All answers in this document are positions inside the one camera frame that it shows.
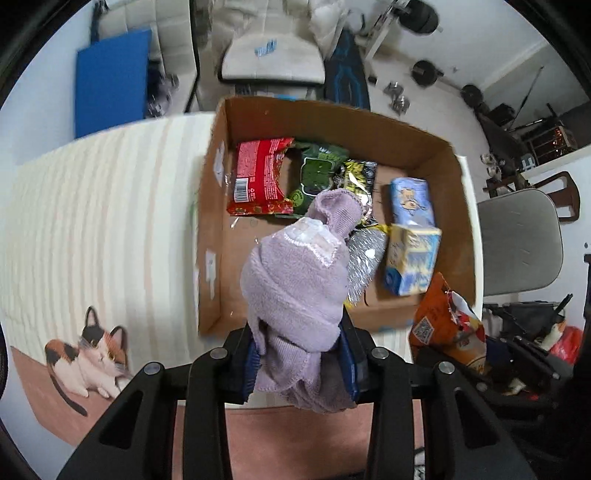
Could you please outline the orange snack bag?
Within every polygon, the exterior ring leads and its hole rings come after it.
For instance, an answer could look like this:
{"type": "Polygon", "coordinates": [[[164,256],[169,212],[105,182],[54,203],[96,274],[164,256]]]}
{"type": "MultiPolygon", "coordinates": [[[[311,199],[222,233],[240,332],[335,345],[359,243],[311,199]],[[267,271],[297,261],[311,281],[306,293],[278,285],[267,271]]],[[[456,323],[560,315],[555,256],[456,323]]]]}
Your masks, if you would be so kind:
{"type": "Polygon", "coordinates": [[[452,290],[444,276],[433,275],[414,316],[409,333],[412,358],[434,349],[448,355],[477,374],[486,367],[486,332],[467,301],[452,290]]]}

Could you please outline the yellow blue tissue box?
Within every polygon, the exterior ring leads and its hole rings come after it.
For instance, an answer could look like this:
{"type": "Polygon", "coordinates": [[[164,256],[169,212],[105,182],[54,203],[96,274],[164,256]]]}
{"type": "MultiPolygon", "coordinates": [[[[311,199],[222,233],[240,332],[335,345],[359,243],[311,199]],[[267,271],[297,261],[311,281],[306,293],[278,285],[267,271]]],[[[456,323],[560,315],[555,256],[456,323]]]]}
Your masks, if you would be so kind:
{"type": "Polygon", "coordinates": [[[437,227],[391,226],[385,267],[385,286],[391,294],[411,296],[427,291],[441,236],[437,227]]]}

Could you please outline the yellow silver scrub pad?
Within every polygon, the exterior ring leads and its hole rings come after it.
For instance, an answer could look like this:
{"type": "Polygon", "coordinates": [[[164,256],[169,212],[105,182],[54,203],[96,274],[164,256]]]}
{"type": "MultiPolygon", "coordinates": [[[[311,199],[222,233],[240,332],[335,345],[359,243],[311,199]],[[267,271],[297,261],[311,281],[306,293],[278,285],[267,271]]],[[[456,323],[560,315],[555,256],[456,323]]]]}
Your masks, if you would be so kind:
{"type": "Polygon", "coordinates": [[[346,306],[355,306],[363,300],[386,254],[389,234],[387,225],[377,224],[356,230],[346,242],[349,248],[346,306]]]}

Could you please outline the lavender knit cloth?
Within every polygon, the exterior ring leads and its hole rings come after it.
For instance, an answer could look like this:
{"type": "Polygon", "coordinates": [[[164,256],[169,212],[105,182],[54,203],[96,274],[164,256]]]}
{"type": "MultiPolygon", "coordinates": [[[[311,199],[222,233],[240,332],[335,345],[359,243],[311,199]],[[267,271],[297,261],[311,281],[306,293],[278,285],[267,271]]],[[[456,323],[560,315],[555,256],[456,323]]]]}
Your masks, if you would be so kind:
{"type": "Polygon", "coordinates": [[[322,192],[249,253],[240,289],[260,356],[256,390],[318,413],[353,407],[334,348],[348,295],[346,239],[362,212],[348,190],[322,192]]]}

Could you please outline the red snack packet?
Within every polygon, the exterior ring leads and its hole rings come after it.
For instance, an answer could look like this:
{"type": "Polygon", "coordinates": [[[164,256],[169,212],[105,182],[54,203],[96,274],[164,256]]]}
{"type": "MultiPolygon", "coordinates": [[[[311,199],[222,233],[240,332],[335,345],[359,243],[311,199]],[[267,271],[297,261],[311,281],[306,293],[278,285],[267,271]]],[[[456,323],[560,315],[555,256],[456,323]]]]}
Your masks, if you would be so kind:
{"type": "Polygon", "coordinates": [[[294,203],[280,188],[284,153],[294,138],[254,140],[238,146],[235,186],[228,214],[232,216],[290,215],[294,203]]]}

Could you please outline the green wet wipes pack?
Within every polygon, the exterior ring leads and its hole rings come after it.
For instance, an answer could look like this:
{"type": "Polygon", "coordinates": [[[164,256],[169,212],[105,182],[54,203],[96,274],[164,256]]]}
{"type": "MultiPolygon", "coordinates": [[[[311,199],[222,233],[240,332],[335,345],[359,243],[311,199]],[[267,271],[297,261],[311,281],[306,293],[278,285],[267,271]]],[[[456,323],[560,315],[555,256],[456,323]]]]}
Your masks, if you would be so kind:
{"type": "Polygon", "coordinates": [[[293,204],[291,217],[307,213],[319,193],[335,187],[335,172],[349,159],[349,151],[338,145],[294,141],[287,149],[287,199],[293,204]]]}

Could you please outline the cat pattern table mat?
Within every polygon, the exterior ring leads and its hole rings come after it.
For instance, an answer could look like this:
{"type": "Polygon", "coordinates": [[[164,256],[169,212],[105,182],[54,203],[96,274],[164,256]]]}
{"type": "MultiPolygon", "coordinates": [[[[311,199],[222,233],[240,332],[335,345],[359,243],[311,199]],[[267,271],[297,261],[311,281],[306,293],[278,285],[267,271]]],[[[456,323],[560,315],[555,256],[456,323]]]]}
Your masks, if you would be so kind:
{"type": "Polygon", "coordinates": [[[150,358],[132,360],[126,328],[108,329],[88,307],[71,341],[45,338],[3,315],[18,376],[42,427],[77,446],[150,358]]]}

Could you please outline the grey office chair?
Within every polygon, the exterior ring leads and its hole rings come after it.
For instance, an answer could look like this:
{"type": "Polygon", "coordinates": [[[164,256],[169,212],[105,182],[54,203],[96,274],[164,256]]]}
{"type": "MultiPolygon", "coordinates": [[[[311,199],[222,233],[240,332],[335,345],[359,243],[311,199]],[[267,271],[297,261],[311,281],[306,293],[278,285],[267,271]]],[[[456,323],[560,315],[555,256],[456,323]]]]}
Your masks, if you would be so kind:
{"type": "Polygon", "coordinates": [[[537,189],[525,189],[478,204],[484,294],[516,294],[545,288],[559,276],[564,259],[556,207],[537,189]]]}

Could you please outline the light blue tissue pack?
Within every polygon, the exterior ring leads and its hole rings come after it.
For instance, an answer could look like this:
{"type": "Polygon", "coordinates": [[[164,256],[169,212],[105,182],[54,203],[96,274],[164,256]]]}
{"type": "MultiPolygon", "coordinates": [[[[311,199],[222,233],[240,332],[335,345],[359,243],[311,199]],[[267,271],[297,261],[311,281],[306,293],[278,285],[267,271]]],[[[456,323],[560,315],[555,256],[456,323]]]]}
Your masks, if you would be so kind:
{"type": "Polygon", "coordinates": [[[391,180],[390,193],[394,224],[436,226],[426,180],[412,177],[394,178],[391,180]]]}

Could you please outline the black shoe shine wipes pack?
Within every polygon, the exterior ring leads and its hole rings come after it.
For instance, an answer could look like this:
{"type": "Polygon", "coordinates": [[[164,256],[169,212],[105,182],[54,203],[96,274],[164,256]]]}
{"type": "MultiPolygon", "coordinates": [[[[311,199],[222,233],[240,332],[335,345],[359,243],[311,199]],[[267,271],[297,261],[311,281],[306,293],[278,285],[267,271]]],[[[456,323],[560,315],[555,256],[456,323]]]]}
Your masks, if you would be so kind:
{"type": "Polygon", "coordinates": [[[359,228],[377,224],[374,218],[374,188],[378,164],[373,161],[348,160],[339,170],[339,186],[351,191],[362,204],[359,228]]]}

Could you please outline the open cardboard box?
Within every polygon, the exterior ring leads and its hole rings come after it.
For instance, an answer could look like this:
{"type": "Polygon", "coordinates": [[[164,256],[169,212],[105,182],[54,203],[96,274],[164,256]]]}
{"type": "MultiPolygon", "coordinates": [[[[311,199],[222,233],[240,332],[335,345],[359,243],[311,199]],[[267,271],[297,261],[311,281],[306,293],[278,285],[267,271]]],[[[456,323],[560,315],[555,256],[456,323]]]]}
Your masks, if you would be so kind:
{"type": "Polygon", "coordinates": [[[402,295],[381,291],[369,301],[349,298],[351,236],[363,202],[346,188],[305,189],[312,200],[290,215],[280,176],[286,153],[300,140],[339,146],[377,166],[380,179],[410,176],[428,184],[435,213],[436,254],[420,261],[429,283],[446,283],[469,304],[482,292],[476,267],[465,175],[444,140],[370,113],[314,101],[231,97],[219,104],[198,197],[198,330],[202,334],[252,328],[257,342],[286,339],[325,351],[349,315],[374,331],[410,323],[427,286],[402,295]]]}

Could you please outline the floor barbell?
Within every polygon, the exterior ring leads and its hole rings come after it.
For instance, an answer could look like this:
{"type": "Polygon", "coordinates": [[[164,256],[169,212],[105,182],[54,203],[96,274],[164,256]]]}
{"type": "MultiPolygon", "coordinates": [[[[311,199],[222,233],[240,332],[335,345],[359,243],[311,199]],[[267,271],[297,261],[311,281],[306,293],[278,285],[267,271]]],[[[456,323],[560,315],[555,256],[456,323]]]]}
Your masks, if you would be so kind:
{"type": "Polygon", "coordinates": [[[415,83],[422,88],[429,88],[436,83],[443,83],[444,85],[455,89],[460,93],[464,102],[472,109],[478,109],[484,101],[482,91],[473,84],[466,84],[460,87],[445,77],[442,70],[436,67],[429,60],[419,60],[411,67],[411,76],[415,83]]]}

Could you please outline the black blue weight bench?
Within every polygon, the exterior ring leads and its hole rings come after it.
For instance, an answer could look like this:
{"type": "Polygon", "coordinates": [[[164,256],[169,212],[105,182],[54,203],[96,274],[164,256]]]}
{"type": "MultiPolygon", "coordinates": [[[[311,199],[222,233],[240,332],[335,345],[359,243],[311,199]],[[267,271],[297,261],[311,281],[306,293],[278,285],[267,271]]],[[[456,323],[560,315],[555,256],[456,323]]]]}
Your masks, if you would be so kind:
{"type": "Polygon", "coordinates": [[[370,110],[363,59],[355,36],[349,29],[342,30],[335,51],[325,60],[324,99],[370,110]]]}

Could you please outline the white padded chair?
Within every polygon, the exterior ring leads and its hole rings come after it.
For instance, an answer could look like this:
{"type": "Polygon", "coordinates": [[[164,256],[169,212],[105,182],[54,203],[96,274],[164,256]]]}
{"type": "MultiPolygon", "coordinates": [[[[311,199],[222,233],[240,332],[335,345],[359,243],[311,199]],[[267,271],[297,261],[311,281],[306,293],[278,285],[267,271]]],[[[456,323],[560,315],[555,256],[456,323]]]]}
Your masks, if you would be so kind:
{"type": "Polygon", "coordinates": [[[237,95],[317,100],[325,66],[308,1],[213,1],[200,55],[207,84],[237,95]]]}

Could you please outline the white puffer jacket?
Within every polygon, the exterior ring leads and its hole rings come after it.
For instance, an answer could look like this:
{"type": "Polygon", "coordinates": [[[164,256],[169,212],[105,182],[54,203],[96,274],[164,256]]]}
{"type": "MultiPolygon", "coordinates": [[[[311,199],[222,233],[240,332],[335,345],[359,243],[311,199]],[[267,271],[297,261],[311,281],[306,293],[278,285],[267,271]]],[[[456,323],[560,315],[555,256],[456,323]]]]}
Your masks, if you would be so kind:
{"type": "Polygon", "coordinates": [[[322,56],[328,58],[337,46],[339,35],[346,23],[349,9],[344,0],[310,0],[310,28],[322,52],[322,56]]]}

